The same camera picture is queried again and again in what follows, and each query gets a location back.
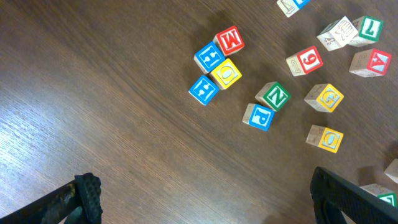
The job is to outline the yellow S block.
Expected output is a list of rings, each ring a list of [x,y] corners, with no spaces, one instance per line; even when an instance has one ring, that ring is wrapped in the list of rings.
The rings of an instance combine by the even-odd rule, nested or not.
[[[398,159],[394,159],[384,173],[395,183],[398,183]]]

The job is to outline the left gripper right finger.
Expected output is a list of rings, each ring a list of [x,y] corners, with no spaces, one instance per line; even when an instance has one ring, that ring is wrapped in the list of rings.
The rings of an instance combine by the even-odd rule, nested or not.
[[[324,167],[316,167],[311,183],[317,224],[355,223],[397,224],[397,208],[371,195]]]

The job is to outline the green R block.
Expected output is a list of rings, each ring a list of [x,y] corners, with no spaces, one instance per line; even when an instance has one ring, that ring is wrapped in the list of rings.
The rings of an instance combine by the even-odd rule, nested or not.
[[[361,188],[375,197],[397,207],[397,195],[394,191],[389,190],[379,184],[369,184],[361,186]]]

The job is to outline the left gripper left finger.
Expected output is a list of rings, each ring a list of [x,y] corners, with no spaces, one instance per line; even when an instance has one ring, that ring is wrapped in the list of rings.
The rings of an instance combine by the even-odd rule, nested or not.
[[[71,182],[1,218],[1,223],[101,224],[101,181],[92,173]]]

